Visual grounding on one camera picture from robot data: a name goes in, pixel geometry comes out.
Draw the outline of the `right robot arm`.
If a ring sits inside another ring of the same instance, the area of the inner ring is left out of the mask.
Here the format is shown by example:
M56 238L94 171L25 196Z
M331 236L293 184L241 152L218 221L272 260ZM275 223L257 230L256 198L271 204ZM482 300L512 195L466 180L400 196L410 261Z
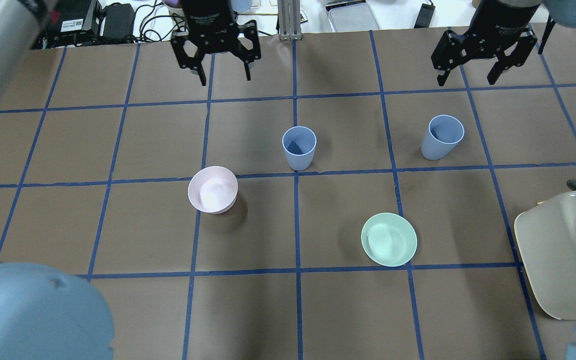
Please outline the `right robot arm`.
M455 100L464 145L436 170L398 176L420 233L410 299L425 360L564 359L576 342L576 320L539 305L514 229L576 178L576 29L556 28L528 63L491 87L472 61L462 91L430 94L442 111Z

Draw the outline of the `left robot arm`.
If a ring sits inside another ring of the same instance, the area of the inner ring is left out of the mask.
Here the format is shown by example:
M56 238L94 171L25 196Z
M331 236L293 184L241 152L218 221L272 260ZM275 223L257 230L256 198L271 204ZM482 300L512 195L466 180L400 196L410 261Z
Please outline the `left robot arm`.
M34 39L50 23L55 0L0 0L0 101L22 68ZM179 65L201 73L201 55L260 59L239 36L258 46L253 20L237 22L231 0L183 0L186 31L173 36ZM0 139L0 172L23 173L34 137L26 119L7 121ZM111 360L114 322L98 290L82 278L28 262L0 263L0 360Z

